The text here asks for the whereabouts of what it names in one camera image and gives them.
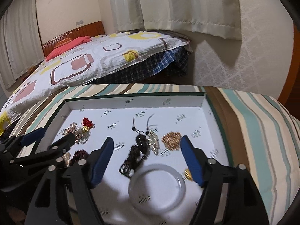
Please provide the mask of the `red knot tassel charm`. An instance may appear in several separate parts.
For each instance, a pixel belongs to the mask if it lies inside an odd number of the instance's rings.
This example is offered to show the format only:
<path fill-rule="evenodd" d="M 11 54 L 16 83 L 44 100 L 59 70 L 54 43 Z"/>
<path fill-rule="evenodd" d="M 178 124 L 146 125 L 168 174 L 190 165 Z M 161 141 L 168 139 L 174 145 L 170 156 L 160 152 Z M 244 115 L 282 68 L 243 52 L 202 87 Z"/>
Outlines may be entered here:
<path fill-rule="evenodd" d="M 82 126 L 86 130 L 91 130 L 92 128 L 95 127 L 94 123 L 89 120 L 87 117 L 84 117 L 82 120 Z"/>

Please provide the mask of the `green shallow jewelry tray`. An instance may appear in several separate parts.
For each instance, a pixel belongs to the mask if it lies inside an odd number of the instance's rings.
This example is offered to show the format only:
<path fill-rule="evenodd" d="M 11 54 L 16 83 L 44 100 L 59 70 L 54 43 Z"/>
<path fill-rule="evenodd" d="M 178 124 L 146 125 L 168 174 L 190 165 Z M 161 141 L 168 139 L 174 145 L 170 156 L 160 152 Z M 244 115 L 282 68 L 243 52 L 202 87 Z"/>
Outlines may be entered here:
<path fill-rule="evenodd" d="M 107 137 L 114 150 L 102 181 L 93 197 L 104 221 L 109 224 L 188 224 L 196 210 L 202 189 L 184 179 L 187 164 L 179 140 L 187 136 L 194 147 L 208 158 L 228 164 L 225 142 L 206 94 L 141 94 L 70 99 L 46 121 L 46 135 L 37 151 L 44 151 L 60 139 L 61 130 L 75 122 L 82 127 L 87 117 L 95 127 L 85 144 L 75 144 L 70 154 L 80 149 L 99 149 Z M 142 167 L 163 164 L 174 168 L 184 179 L 186 194 L 173 210 L 148 215 L 130 202 L 128 186 Z"/>

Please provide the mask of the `red gold knot charm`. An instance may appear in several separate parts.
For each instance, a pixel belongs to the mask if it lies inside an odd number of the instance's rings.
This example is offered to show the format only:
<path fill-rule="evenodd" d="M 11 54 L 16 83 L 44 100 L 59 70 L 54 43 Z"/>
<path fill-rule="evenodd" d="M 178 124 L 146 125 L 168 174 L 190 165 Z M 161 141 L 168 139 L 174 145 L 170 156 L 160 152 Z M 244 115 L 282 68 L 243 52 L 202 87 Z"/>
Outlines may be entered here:
<path fill-rule="evenodd" d="M 193 181 L 192 174 L 189 169 L 184 170 L 184 179 Z"/>

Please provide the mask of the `white jade bangle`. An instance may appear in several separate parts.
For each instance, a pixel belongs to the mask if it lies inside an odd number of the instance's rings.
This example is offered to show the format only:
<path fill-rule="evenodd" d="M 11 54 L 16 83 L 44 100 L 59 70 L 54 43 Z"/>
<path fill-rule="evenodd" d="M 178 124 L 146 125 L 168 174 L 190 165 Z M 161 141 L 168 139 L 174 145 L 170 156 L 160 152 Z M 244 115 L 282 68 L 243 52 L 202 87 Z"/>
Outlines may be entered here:
<path fill-rule="evenodd" d="M 128 195 L 138 211 L 162 215 L 175 209 L 184 199 L 186 185 L 174 168 L 152 164 L 139 169 L 130 179 Z"/>

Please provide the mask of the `striped table cloth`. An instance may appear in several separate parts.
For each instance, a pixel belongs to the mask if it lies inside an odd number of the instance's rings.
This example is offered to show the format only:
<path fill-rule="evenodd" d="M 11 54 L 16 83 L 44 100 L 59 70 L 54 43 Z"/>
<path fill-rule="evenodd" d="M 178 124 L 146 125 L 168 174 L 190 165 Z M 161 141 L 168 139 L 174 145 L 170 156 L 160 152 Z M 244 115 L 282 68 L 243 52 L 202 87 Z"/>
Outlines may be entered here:
<path fill-rule="evenodd" d="M 101 95 L 205 92 L 221 121 L 233 164 L 253 175 L 271 224 L 284 221 L 299 190 L 299 120 L 268 95 L 212 86 L 100 84 L 61 89 L 29 108 L 13 124 L 13 134 L 44 127 L 67 99 Z"/>

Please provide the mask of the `left side curtain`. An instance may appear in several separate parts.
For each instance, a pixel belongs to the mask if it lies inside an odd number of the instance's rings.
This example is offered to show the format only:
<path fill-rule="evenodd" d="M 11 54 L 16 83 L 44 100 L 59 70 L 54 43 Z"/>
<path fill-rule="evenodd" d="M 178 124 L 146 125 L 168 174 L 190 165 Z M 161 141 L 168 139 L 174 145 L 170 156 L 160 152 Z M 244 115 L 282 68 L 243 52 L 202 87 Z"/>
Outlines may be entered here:
<path fill-rule="evenodd" d="M 1 84 L 10 88 L 44 59 L 36 0 L 13 0 L 1 18 Z"/>

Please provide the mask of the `orange embroidered cushion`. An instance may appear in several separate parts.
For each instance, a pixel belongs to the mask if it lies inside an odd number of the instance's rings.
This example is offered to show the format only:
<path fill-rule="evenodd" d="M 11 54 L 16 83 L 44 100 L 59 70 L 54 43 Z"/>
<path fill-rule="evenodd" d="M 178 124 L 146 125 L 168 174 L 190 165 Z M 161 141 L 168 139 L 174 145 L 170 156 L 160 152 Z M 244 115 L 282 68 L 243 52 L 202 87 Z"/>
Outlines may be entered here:
<path fill-rule="evenodd" d="M 59 48 L 63 45 L 66 45 L 66 44 L 70 43 L 72 40 L 73 40 L 72 38 L 64 38 L 63 40 L 56 43 L 56 45 L 54 46 L 54 49 Z"/>

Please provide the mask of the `red pillow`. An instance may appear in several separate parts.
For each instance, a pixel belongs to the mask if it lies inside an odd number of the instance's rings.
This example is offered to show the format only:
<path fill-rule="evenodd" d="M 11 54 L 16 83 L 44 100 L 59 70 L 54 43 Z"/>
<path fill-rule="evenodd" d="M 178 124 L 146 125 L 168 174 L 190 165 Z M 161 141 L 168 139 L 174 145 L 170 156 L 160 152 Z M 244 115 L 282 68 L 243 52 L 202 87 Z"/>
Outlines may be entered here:
<path fill-rule="evenodd" d="M 46 56 L 46 60 L 49 61 L 49 60 L 65 53 L 68 50 L 71 50 L 83 43 L 87 43 L 87 42 L 91 42 L 91 41 L 92 41 L 92 39 L 89 36 L 75 38 L 71 42 L 66 43 L 64 45 L 61 45 L 61 46 L 53 49 L 52 52 Z"/>

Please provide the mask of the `patterned white quilt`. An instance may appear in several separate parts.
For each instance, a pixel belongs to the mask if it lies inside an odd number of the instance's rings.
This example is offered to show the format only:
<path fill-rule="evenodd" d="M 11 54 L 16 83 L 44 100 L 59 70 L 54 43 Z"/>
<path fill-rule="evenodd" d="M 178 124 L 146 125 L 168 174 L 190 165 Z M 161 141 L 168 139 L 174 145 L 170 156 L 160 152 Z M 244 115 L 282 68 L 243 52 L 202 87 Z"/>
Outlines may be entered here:
<path fill-rule="evenodd" d="M 12 123 L 34 104 L 63 87 L 84 85 L 141 63 L 154 54 L 189 43 L 189 38 L 166 31 L 92 37 L 87 43 L 43 61 L 8 98 L 1 109 L 1 120 Z"/>

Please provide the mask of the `wooden headboard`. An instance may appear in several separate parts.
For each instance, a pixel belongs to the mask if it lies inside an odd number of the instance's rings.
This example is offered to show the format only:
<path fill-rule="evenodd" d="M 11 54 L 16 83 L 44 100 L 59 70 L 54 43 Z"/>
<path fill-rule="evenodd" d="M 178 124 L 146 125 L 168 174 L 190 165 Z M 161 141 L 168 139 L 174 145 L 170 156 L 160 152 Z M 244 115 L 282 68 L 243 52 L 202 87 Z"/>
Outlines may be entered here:
<path fill-rule="evenodd" d="M 95 37 L 95 36 L 104 35 L 104 34 L 105 34 L 105 30 L 104 30 L 102 21 L 93 22 L 93 23 L 75 28 L 71 31 L 61 34 L 61 35 L 49 40 L 48 42 L 44 43 L 42 45 L 44 56 L 48 56 L 54 50 L 54 47 L 56 46 L 56 44 L 66 38 L 75 39 L 75 38 L 83 37 L 83 36 Z"/>

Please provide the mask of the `plaid bed sheet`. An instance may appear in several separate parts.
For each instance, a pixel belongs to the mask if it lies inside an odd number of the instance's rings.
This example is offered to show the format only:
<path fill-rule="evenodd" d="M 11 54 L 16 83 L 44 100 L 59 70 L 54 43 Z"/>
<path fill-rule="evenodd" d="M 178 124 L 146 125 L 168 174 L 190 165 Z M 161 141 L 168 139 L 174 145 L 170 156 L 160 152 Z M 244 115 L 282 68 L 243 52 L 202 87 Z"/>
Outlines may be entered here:
<path fill-rule="evenodd" d="M 171 83 L 186 76 L 189 53 L 184 47 L 160 52 L 146 60 L 113 74 L 95 79 L 89 84 Z"/>

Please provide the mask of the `white window curtain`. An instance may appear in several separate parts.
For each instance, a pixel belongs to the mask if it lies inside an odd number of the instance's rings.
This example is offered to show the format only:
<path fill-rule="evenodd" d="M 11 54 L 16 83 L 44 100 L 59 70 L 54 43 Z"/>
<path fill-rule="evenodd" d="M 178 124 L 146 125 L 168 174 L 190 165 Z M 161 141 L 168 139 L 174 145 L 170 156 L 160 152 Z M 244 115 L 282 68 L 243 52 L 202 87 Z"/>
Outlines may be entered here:
<path fill-rule="evenodd" d="M 117 31 L 188 31 L 241 40 L 239 0 L 110 0 Z"/>

